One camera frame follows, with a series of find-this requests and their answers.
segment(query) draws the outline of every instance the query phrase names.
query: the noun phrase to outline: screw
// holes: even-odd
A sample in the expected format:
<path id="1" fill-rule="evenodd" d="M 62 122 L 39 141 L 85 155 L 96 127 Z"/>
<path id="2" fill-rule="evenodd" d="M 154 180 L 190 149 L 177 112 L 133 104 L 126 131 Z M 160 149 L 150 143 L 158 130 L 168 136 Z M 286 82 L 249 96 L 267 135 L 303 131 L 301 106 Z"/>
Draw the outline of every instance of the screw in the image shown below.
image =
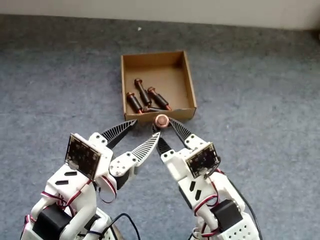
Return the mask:
<path id="1" fill-rule="evenodd" d="M 153 97 L 156 104 L 158 104 L 161 108 L 172 111 L 167 100 L 165 100 L 165 98 L 160 94 L 156 93 L 156 89 L 153 86 L 149 87 L 147 91 Z"/>
<path id="2" fill-rule="evenodd" d="M 142 114 L 142 106 L 140 105 L 138 99 L 133 92 L 128 92 L 126 94 L 126 100 L 131 105 L 132 109 L 137 114 Z"/>
<path id="3" fill-rule="evenodd" d="M 142 85 L 142 80 L 140 78 L 137 78 L 134 80 L 135 87 L 139 90 L 141 100 L 145 106 L 151 106 L 152 101 L 148 95 L 148 92 L 144 89 L 144 86 Z"/>

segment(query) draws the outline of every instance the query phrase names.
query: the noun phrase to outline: bolt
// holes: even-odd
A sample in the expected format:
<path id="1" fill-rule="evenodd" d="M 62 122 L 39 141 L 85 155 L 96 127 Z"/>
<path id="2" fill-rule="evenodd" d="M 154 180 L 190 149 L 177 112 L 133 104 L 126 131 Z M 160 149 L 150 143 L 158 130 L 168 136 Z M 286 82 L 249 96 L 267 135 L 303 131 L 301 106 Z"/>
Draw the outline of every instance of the bolt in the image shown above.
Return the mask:
<path id="1" fill-rule="evenodd" d="M 167 100 L 165 100 L 163 96 L 158 94 L 153 86 L 149 87 L 147 91 L 153 97 L 156 104 L 158 104 L 162 109 L 172 111 Z"/>
<path id="2" fill-rule="evenodd" d="M 168 116 L 165 115 L 165 114 L 159 114 L 154 119 L 154 124 L 158 128 L 161 128 L 161 129 L 164 129 L 164 128 L 168 127 L 169 123 L 170 123 L 170 120 L 169 120 Z"/>

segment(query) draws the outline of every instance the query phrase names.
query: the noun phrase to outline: black wire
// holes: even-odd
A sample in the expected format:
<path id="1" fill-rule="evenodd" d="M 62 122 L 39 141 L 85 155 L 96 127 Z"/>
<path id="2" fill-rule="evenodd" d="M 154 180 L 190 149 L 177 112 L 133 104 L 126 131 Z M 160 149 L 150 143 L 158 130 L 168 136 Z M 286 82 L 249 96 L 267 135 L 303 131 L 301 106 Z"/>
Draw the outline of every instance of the black wire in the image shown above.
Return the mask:
<path id="1" fill-rule="evenodd" d="M 101 236 L 100 236 L 99 240 L 102 240 L 102 239 L 103 239 L 103 237 L 104 237 L 105 233 L 108 231 L 108 229 L 111 228 L 112 225 L 113 225 L 119 218 L 121 218 L 122 216 L 125 216 L 125 217 L 127 217 L 127 218 L 129 219 L 129 221 L 131 222 L 131 224 L 132 224 L 132 226 L 133 226 L 133 228 L 134 228 L 134 230 L 135 230 L 135 233 L 136 233 L 136 236 L 137 236 L 138 240 L 141 240 L 139 231 L 138 231 L 138 229 L 137 229 L 137 226 L 135 225 L 135 223 L 134 223 L 134 221 L 132 220 L 132 218 L 131 218 L 128 214 L 126 214 L 125 212 L 119 214 L 118 216 L 115 217 L 115 219 L 113 219 L 113 220 L 110 222 L 109 226 L 107 226 L 107 227 L 103 230 L 103 232 L 101 233 Z"/>
<path id="2" fill-rule="evenodd" d="M 251 214 L 252 214 L 252 217 L 253 217 L 253 220 L 254 220 L 254 223 L 255 223 L 255 226 L 256 226 L 256 229 L 258 230 L 258 233 L 259 233 L 259 238 L 260 240 L 263 240 L 262 238 L 262 234 L 261 234 L 261 230 L 260 230 L 260 227 L 259 227 L 259 224 L 258 224 L 258 221 L 257 221 L 257 217 L 256 217 L 256 214 L 254 212 L 254 210 L 252 209 L 252 207 L 250 206 L 249 202 L 247 201 L 247 199 L 242 195 L 242 193 L 236 188 L 236 186 L 234 185 L 234 183 L 229 179 L 229 182 L 231 183 L 231 185 L 234 187 L 234 189 L 238 192 L 238 194 L 240 195 L 240 197 L 243 199 L 243 201 L 245 202 L 245 204 L 248 206 Z"/>

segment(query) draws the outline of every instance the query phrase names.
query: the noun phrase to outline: cable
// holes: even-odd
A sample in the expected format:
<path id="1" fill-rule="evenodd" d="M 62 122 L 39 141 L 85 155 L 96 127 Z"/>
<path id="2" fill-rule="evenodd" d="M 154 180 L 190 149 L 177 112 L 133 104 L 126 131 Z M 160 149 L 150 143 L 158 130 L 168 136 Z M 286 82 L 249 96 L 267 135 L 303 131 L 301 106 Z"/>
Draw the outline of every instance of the cable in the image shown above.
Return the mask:
<path id="1" fill-rule="evenodd" d="M 98 194 L 99 194 L 99 198 L 101 199 L 102 202 L 104 202 L 105 204 L 110 204 L 112 203 L 114 200 L 116 200 L 117 198 L 117 191 L 115 189 L 115 187 L 112 185 L 112 183 L 110 182 L 110 180 L 105 177 L 105 176 L 101 176 L 101 178 L 106 182 L 106 184 L 109 186 L 109 188 L 111 189 L 112 193 L 113 193 L 113 199 L 111 201 L 105 201 L 104 199 L 102 199 L 100 192 L 101 192 L 101 187 L 99 187 L 98 189 Z"/>
<path id="2" fill-rule="evenodd" d="M 196 206 L 196 208 L 194 209 L 194 215 L 196 216 L 198 210 L 199 210 L 204 204 L 206 204 L 209 200 L 211 200 L 211 199 L 213 199 L 213 198 L 217 198 L 217 197 L 218 197 L 218 195 L 216 195 L 216 194 L 207 196 L 202 202 L 200 202 L 200 203 L 198 204 L 198 206 Z"/>
<path id="3" fill-rule="evenodd" d="M 122 216 L 125 216 L 125 217 L 127 217 L 127 218 L 129 219 L 129 221 L 131 222 L 131 224 L 132 224 L 132 226 L 133 226 L 133 228 L 134 228 L 134 230 L 135 230 L 135 232 L 136 232 L 136 236 L 137 236 L 138 240 L 141 240 L 139 231 L 138 231 L 138 229 L 137 229 L 137 226 L 135 225 L 135 223 L 134 223 L 134 221 L 132 220 L 132 218 L 131 218 L 128 214 L 126 214 L 125 212 L 119 214 L 117 217 L 115 217 L 115 219 L 113 219 L 113 220 L 110 222 L 109 226 L 107 226 L 107 227 L 103 230 L 103 232 L 101 233 L 101 236 L 100 236 L 99 240 L 102 240 L 102 239 L 103 239 L 103 237 L 104 237 L 105 233 L 108 231 L 108 229 L 111 228 L 111 226 L 112 226 L 119 218 L 121 218 Z"/>
<path id="4" fill-rule="evenodd" d="M 247 199 L 242 195 L 242 193 L 236 188 L 236 186 L 234 185 L 234 183 L 229 179 L 229 182 L 231 183 L 231 185 L 234 187 L 234 189 L 238 192 L 238 194 L 240 195 L 240 197 L 243 199 L 243 201 L 245 202 L 245 204 L 248 206 L 251 214 L 252 214 L 252 217 L 253 217 L 253 220 L 254 220 L 254 224 L 258 230 L 258 233 L 259 233 L 259 238 L 260 240 L 263 240 L 262 238 L 262 234 L 261 234 L 261 230 L 260 230 L 260 227 L 259 227 L 259 224 L 258 224 L 258 221 L 257 221 L 257 217 L 256 217 L 256 214 L 254 212 L 254 210 L 252 209 L 252 207 L 250 206 L 249 202 L 247 201 Z"/>
<path id="5" fill-rule="evenodd" d="M 220 202 L 220 197 L 219 197 L 219 193 L 218 193 L 218 190 L 217 190 L 217 187 L 216 187 L 215 183 L 213 181 L 211 181 L 211 179 L 210 179 L 210 182 L 211 182 L 211 185 L 213 186 L 213 188 L 214 188 L 214 190 L 216 192 L 216 200 L 215 200 L 214 204 L 206 204 L 206 205 L 208 207 L 215 207 Z"/>

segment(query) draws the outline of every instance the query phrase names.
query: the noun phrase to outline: black plastic part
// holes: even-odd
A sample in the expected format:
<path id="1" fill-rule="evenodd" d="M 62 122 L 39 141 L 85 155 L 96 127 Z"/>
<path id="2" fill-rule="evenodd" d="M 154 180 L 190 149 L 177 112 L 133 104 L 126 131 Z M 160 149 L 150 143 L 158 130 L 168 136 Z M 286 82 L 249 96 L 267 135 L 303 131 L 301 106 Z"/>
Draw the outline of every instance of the black plastic part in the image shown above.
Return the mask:
<path id="1" fill-rule="evenodd" d="M 108 142 L 106 146 L 109 149 L 113 149 L 137 123 L 137 119 L 129 120 L 105 130 L 101 135 L 104 136 Z"/>
<path id="2" fill-rule="evenodd" d="M 188 207 L 189 207 L 190 209 L 192 209 L 192 206 L 191 206 L 188 198 L 186 197 L 184 191 L 182 191 L 182 189 L 181 189 L 180 186 L 179 186 L 179 192 L 181 193 L 181 195 L 182 195 L 183 199 L 185 200 L 186 204 L 188 205 Z"/>
<path id="3" fill-rule="evenodd" d="M 129 178 L 130 170 L 128 170 L 123 176 L 113 176 L 116 180 L 116 189 L 119 190 L 122 188 L 123 185 L 125 185 L 126 181 Z"/>
<path id="4" fill-rule="evenodd" d="M 168 145 L 168 143 L 162 137 L 159 137 L 158 143 L 156 145 L 156 150 L 161 156 L 162 154 L 172 150 L 172 148 Z"/>
<path id="5" fill-rule="evenodd" d="M 94 224 L 94 222 L 95 222 L 97 219 L 99 219 L 99 218 L 100 218 L 100 217 L 99 217 L 97 214 L 95 214 L 95 215 L 86 223 L 86 225 L 84 226 L 84 228 L 89 231 L 89 230 L 91 229 L 92 225 Z"/>
<path id="6" fill-rule="evenodd" d="M 192 134 L 181 122 L 169 117 L 170 125 L 173 130 L 180 138 L 183 144 L 185 144 L 185 140 Z"/>
<path id="7" fill-rule="evenodd" d="M 92 185 L 93 185 L 93 187 L 94 187 L 94 190 L 97 191 L 98 184 L 97 184 L 95 181 L 93 181 L 93 182 L 92 182 Z"/>
<path id="8" fill-rule="evenodd" d="M 237 205 L 229 199 L 226 199 L 213 207 L 211 212 L 218 220 L 218 227 L 221 233 L 243 219 Z"/>
<path id="9" fill-rule="evenodd" d="M 138 101 L 138 99 L 136 98 L 136 96 L 134 95 L 128 95 L 126 97 L 126 100 L 128 101 L 128 103 L 130 104 L 131 108 L 133 109 L 133 111 L 135 113 L 138 113 L 138 111 L 142 111 L 142 106 L 140 104 L 140 102 Z"/>
<path id="10" fill-rule="evenodd" d="M 71 216 L 57 204 L 53 204 L 40 212 L 33 231 L 43 240 L 59 240 L 61 232 L 70 220 Z"/>
<path id="11" fill-rule="evenodd" d="M 152 133 L 156 134 L 157 132 L 160 132 L 161 129 L 157 127 L 155 124 L 152 124 Z"/>

